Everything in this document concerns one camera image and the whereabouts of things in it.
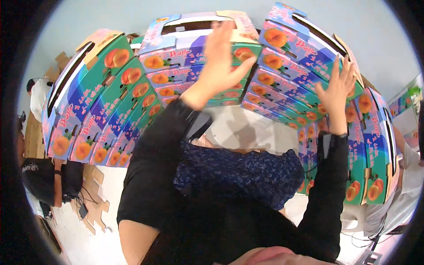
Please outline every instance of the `dark hair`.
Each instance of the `dark hair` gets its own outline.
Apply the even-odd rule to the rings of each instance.
[[[35,85],[34,79],[30,79],[27,83],[27,92],[30,92],[34,85]]]

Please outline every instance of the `peach illustration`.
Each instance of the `peach illustration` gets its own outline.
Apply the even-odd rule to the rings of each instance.
[[[160,56],[153,55],[147,57],[144,62],[144,66],[150,69],[158,69],[163,67],[163,59]]]
[[[370,201],[375,201],[378,198],[378,195],[380,195],[380,190],[378,189],[377,186],[372,185],[369,189],[368,189],[368,199]]]
[[[303,142],[303,140],[305,140],[305,133],[303,131],[299,132],[298,139],[299,139],[299,142]]]
[[[265,93],[266,93],[265,88],[263,88],[261,86],[252,86],[252,91],[255,94],[258,94],[258,95],[261,95],[261,96],[265,95]]]
[[[315,114],[315,112],[307,112],[306,118],[308,118],[311,121],[316,121],[317,120],[317,114]]]
[[[125,163],[128,161],[128,158],[129,158],[129,155],[123,155],[123,156],[121,157],[121,160],[119,160],[119,165],[120,165],[120,166],[125,165]]]
[[[349,92],[349,94],[347,94],[347,97],[353,97],[355,95],[355,86],[353,86],[352,90]]]
[[[263,57],[262,62],[272,69],[280,69],[283,66],[283,60],[275,54],[267,54]]]
[[[258,75],[258,81],[261,82],[264,85],[272,85],[275,82],[274,77],[270,76],[269,74],[259,74]]]
[[[156,96],[154,94],[148,95],[147,97],[144,98],[143,100],[143,107],[148,107],[150,106],[153,101],[155,100]]]
[[[252,95],[248,95],[247,100],[256,104],[258,104],[261,101],[260,98],[252,96]]]
[[[163,97],[169,97],[174,95],[174,90],[170,89],[170,88],[163,88],[159,91],[159,95],[163,96]]]
[[[231,89],[240,89],[240,88],[242,88],[243,87],[243,85],[242,84],[240,84],[240,83],[238,83],[238,84],[236,84],[235,86],[233,86]]]
[[[247,109],[247,110],[250,110],[251,112],[255,111],[255,109],[256,109],[255,106],[250,105],[250,104],[243,104],[242,107]]]
[[[310,126],[308,128],[308,138],[312,138],[314,136],[315,130],[314,127]]]
[[[239,96],[239,93],[236,91],[228,91],[224,94],[224,96],[227,98],[237,98]]]
[[[302,125],[305,125],[306,124],[306,119],[305,118],[297,117],[296,120],[297,120],[298,123],[300,123]]]
[[[252,52],[252,50],[246,47],[241,47],[234,51],[234,56],[236,58],[239,58],[242,53],[246,53],[246,52]]]
[[[149,83],[138,84],[133,88],[133,97],[142,97],[146,94],[147,90],[149,90]]]
[[[287,36],[281,30],[276,28],[267,29],[264,33],[264,39],[274,47],[283,47],[287,43]]]
[[[303,188],[305,187],[305,180],[302,182],[302,185],[297,189],[298,192],[302,192]]]
[[[128,79],[128,76],[129,76],[131,70],[132,70],[132,68],[128,68],[121,75],[121,83],[123,83],[124,85],[127,85],[127,84],[130,83],[130,80]]]
[[[168,83],[168,76],[166,74],[155,74],[152,76],[152,82],[155,84],[166,84]]]
[[[356,193],[355,187],[350,186],[346,189],[346,200],[347,201],[353,201],[353,199],[355,199],[356,195],[357,195],[357,193]]]
[[[347,122],[351,123],[354,121],[356,112],[353,106],[347,107],[345,110],[345,114]]]
[[[358,195],[359,190],[361,189],[361,183],[359,183],[359,181],[355,180],[352,184],[350,184],[350,186],[355,188],[355,192]]]
[[[155,115],[156,113],[158,113],[158,112],[159,112],[159,110],[160,110],[160,105],[159,105],[159,104],[154,105],[153,107],[151,107],[151,108],[150,108],[150,110],[149,110],[149,115],[150,115],[150,116],[153,116],[153,115]]]
[[[130,59],[130,52],[126,49],[118,49],[113,55],[113,64],[116,68],[124,66]]]
[[[114,166],[116,165],[116,163],[118,163],[119,158],[121,158],[121,153],[114,153],[111,157],[110,157],[110,165]]]
[[[133,68],[128,74],[128,81],[130,82],[130,84],[134,84],[140,79],[140,77],[141,77],[141,69]]]
[[[171,102],[173,102],[174,100],[176,100],[177,98],[169,98],[165,101],[166,104],[169,104]]]
[[[80,143],[75,149],[75,157],[78,160],[83,160],[90,153],[90,145],[86,142]]]
[[[325,109],[324,105],[322,103],[318,104],[318,111],[321,114],[327,114],[327,110]]]
[[[309,181],[308,185],[306,185],[306,194],[309,194],[309,190],[314,186],[314,181]]]
[[[298,126],[297,126],[297,124],[295,124],[295,123],[289,123],[289,127],[290,127],[290,128],[293,128],[293,129],[295,129],[295,130],[299,129],[299,127],[298,127]]]
[[[107,150],[105,148],[99,148],[94,154],[94,162],[101,163],[106,158]]]
[[[384,182],[382,179],[376,179],[373,183],[373,186],[377,186],[380,193],[382,193],[384,188]]]
[[[362,94],[358,99],[359,111],[368,113],[371,110],[371,99],[367,94]]]
[[[53,152],[58,156],[63,156],[69,148],[69,140],[65,136],[59,136],[53,143]]]

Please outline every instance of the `fruit box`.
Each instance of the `fruit box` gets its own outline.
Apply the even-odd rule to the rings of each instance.
[[[309,184],[308,179],[308,150],[307,150],[307,139],[306,139],[306,128],[303,127],[297,131],[299,140],[299,160],[302,164],[302,169],[305,172],[305,179],[298,188],[297,192],[300,194],[306,194],[306,186]]]
[[[306,185],[306,196],[309,195],[309,190],[314,186],[315,175],[317,173],[317,162],[318,162],[318,126],[316,122],[313,122],[306,126],[307,134],[307,162],[308,162],[308,184]]]
[[[247,92],[243,100],[259,105],[262,108],[267,109],[271,112],[274,112],[280,116],[286,117],[287,119],[291,120],[293,123],[297,124],[299,128],[305,126],[308,123],[311,123],[310,120],[303,118],[299,114],[285,107],[272,103],[271,101],[265,98],[261,98],[260,96],[253,94],[251,92]]]
[[[218,100],[218,99],[227,99],[227,98],[239,98],[244,90],[244,87],[246,86],[246,82],[247,82],[247,79],[243,78],[237,85],[235,85],[229,90],[226,90],[220,94],[215,95],[212,99]],[[158,94],[159,98],[161,99],[172,97],[173,95],[180,96],[193,84],[194,84],[194,81],[183,82],[179,84],[172,84],[169,86],[161,86],[161,87],[155,88],[155,91]]]
[[[301,87],[294,86],[293,90],[289,90],[283,94],[276,92],[270,87],[261,86],[258,83],[252,81],[250,82],[247,91],[262,98],[266,98],[275,104],[290,109],[293,112],[301,115],[306,120],[316,121],[317,119],[321,118],[322,114],[318,110],[320,110],[323,114],[326,113],[326,110],[322,104],[318,103],[318,98],[314,97],[307,90]]]
[[[232,70],[234,71],[240,65],[240,63],[233,63]],[[198,64],[183,67],[174,67],[153,73],[148,73],[147,78],[155,89],[158,87],[172,84],[181,84],[184,82],[197,81],[203,69],[203,66],[203,64]],[[249,76],[249,73],[250,71],[246,73],[244,78],[247,78]]]
[[[349,54],[349,63],[353,63],[354,75],[358,79],[352,98],[360,95],[364,85],[352,51],[338,36],[333,39],[309,22],[306,16],[298,9],[275,3],[266,18],[259,42],[290,56],[326,81],[330,80],[336,56]]]
[[[142,116],[142,112],[146,112],[146,108],[153,104],[155,99],[156,93],[153,89],[149,89],[140,100],[125,97],[104,126],[102,134],[99,134],[97,139],[93,140],[94,148],[90,164],[104,166],[107,161],[105,158],[109,157],[111,147],[114,146],[120,132],[124,129],[128,117],[132,115],[135,109]]]
[[[96,31],[77,48],[43,107],[43,137],[49,157],[68,159],[75,133],[104,84],[133,56],[123,33],[106,29]]]
[[[361,205],[366,203],[369,169],[362,133],[362,124],[353,102],[345,109],[349,131],[348,181],[346,184],[345,204]]]
[[[98,138],[109,121],[111,114],[126,97],[140,98],[150,87],[146,76],[141,76],[141,64],[137,58],[131,59],[117,73],[109,86],[96,99],[85,116],[81,129],[74,141],[70,159],[87,163],[93,151],[93,141]]]
[[[267,109],[264,109],[261,106],[256,105],[254,103],[251,103],[251,102],[248,102],[248,101],[245,101],[244,100],[241,103],[241,107],[243,109],[250,110],[251,112],[255,112],[255,113],[257,113],[257,114],[259,114],[261,116],[264,116],[264,117],[266,117],[268,119],[277,121],[279,123],[284,123],[285,125],[289,126],[290,128],[293,128],[295,130],[299,129],[299,126],[296,123],[293,123],[291,120],[289,120],[289,119],[287,119],[287,118],[285,118],[283,116],[280,116],[280,115],[278,115],[278,114],[276,114],[276,113],[274,113],[272,111],[269,111]]]
[[[106,160],[107,167],[126,167],[138,138],[162,110],[158,98],[155,99],[149,108],[144,108],[141,104],[138,108],[139,110],[134,112],[128,119],[117,141],[112,144],[112,150]]]
[[[243,62],[258,56],[262,45],[257,42],[258,32],[244,12],[216,11],[179,14],[153,20],[141,43],[138,56],[147,73],[195,64],[204,64],[206,36],[212,32],[214,20],[232,19],[233,62]]]
[[[392,181],[397,170],[391,116],[383,98],[375,94],[377,93],[367,88],[354,100],[362,123],[367,165],[370,169],[367,204],[382,204],[386,201],[390,196],[388,182]]]

